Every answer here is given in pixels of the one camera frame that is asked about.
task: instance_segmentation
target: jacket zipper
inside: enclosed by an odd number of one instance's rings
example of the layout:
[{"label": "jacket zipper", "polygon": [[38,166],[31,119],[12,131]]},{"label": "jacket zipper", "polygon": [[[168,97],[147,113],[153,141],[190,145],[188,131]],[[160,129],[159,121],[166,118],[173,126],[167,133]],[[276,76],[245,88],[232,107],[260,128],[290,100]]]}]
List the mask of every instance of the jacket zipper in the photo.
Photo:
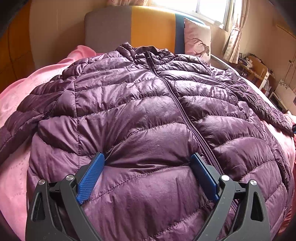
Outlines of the jacket zipper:
[{"label": "jacket zipper", "polygon": [[[199,133],[199,131],[195,128],[195,126],[192,124],[192,122],[189,120],[188,116],[186,115],[181,103],[179,102],[179,100],[177,99],[177,97],[175,96],[175,94],[173,93],[169,83],[162,77],[160,77],[156,71],[155,71],[155,64],[153,63],[153,60],[150,56],[149,52],[145,52],[145,56],[148,62],[148,66],[151,70],[152,73],[154,73],[157,77],[159,77],[163,83],[165,84],[166,88],[168,89],[170,96],[172,97],[172,99],[174,100],[174,103],[176,104],[177,108],[179,109],[181,116],[185,122],[185,124],[187,125],[187,127],[189,128],[189,130],[191,130],[191,132],[194,134],[194,136],[196,137],[196,139],[199,141],[199,143],[202,146],[202,151],[205,154],[205,157],[208,158],[209,162],[212,164],[212,166],[217,170],[217,172],[222,175],[223,171],[220,168],[216,158],[214,157],[214,154],[212,152],[212,150],[209,148],[208,144],[206,143],[206,141],[203,139],[203,137],[201,136],[201,134]],[[236,201],[232,201],[232,205],[235,208],[235,210],[237,210],[237,203]]]}]

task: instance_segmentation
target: headboard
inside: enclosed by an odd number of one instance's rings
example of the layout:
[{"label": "headboard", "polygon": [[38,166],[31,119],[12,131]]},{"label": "headboard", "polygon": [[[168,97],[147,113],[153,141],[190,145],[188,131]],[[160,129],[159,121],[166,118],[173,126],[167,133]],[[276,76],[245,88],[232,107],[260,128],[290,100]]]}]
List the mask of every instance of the headboard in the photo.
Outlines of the headboard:
[{"label": "headboard", "polygon": [[184,54],[184,17],[204,24],[193,16],[160,7],[100,8],[85,15],[85,44],[97,53],[129,42],[133,47],[153,45]]}]

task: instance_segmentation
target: window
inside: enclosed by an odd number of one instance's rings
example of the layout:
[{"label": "window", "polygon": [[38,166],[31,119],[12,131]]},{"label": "window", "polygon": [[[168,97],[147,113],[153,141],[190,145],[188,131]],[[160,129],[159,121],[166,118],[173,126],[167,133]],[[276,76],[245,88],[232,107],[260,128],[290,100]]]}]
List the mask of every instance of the window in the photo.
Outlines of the window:
[{"label": "window", "polygon": [[167,7],[196,15],[212,24],[224,27],[232,0],[152,0],[152,5]]}]

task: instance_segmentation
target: window frame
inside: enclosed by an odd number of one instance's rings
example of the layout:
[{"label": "window frame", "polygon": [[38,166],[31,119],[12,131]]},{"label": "window frame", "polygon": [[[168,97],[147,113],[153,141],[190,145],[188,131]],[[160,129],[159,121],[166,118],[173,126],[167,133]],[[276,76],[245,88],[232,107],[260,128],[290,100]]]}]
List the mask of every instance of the window frame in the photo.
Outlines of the window frame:
[{"label": "window frame", "polygon": [[226,6],[226,10],[225,10],[223,23],[221,23],[219,21],[216,21],[216,20],[213,20],[213,19],[199,13],[198,11],[199,11],[200,0],[196,0],[196,1],[197,1],[197,6],[196,6],[195,11],[184,11],[184,10],[173,8],[173,7],[164,7],[164,6],[156,5],[154,0],[151,0],[151,6],[163,7],[163,8],[168,8],[168,9],[173,9],[173,10],[176,10],[176,11],[179,11],[179,12],[183,12],[183,13],[186,13],[188,15],[194,16],[194,17],[196,17],[196,18],[198,18],[200,20],[203,20],[203,21],[206,21],[206,22],[208,22],[210,24],[213,24],[213,25],[215,25],[215,26],[217,26],[217,27],[219,27],[221,29],[226,30],[227,22],[231,20],[231,16],[232,16],[232,13],[230,13],[230,9],[231,9],[231,4],[233,3],[233,0],[227,0],[227,6]]}]

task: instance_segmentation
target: deer print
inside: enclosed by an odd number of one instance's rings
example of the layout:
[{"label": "deer print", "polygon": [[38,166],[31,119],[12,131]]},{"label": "deer print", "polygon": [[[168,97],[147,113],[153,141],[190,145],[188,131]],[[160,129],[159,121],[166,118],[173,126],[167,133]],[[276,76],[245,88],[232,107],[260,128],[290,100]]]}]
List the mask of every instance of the deer print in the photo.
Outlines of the deer print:
[{"label": "deer print", "polygon": [[210,55],[210,47],[209,46],[207,46],[206,44],[204,44],[203,43],[203,41],[201,41],[200,39],[197,39],[197,38],[194,38],[194,39],[192,39],[192,40],[194,40],[195,42],[194,42],[194,44],[197,44],[197,43],[199,43],[199,45],[202,45],[203,47],[204,47],[204,50],[202,51],[202,52],[200,52],[200,53],[197,53],[197,52],[195,52],[195,51],[193,51],[193,53],[194,53],[194,56],[196,56],[196,57],[203,57],[203,55],[206,53],[208,56]]}]

